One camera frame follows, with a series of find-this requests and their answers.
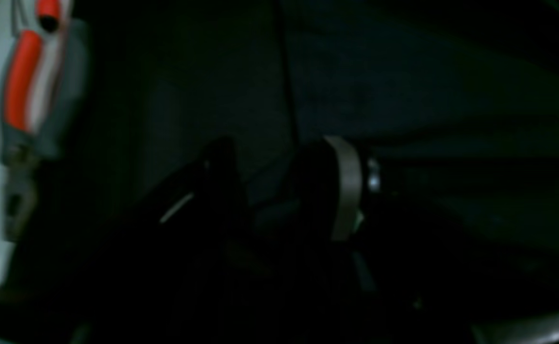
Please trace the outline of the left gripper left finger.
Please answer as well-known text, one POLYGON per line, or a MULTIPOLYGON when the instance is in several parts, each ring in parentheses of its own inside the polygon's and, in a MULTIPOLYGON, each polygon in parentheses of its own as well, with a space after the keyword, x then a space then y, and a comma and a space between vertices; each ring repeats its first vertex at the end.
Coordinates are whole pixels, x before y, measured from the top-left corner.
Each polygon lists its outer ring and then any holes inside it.
POLYGON ((247 224, 236 144, 214 140, 135 206, 75 237, 28 300, 23 344, 178 344, 211 329, 224 244, 247 224))

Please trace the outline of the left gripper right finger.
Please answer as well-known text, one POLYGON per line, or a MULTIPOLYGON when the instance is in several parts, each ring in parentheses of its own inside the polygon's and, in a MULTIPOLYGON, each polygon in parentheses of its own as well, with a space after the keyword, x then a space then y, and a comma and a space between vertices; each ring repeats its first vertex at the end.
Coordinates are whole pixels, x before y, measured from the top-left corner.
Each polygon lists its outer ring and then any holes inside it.
POLYGON ((303 263, 327 336, 559 344, 559 158, 303 152, 303 263))

